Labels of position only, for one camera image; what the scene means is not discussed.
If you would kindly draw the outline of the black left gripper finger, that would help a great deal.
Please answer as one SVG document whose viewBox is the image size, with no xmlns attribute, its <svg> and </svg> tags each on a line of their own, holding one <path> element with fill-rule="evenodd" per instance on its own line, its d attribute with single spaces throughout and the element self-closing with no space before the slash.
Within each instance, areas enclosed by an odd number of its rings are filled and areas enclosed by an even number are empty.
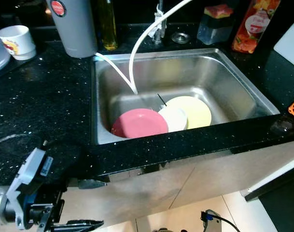
<svg viewBox="0 0 294 232">
<path fill-rule="evenodd" d="M 103 221 L 93 219 L 73 219 L 66 224 L 51 226 L 52 232 L 91 232 L 100 228 Z"/>
<path fill-rule="evenodd" d="M 106 186 L 108 183 L 95 179 L 70 179 L 70 187 L 78 189 L 96 189 Z"/>
</svg>

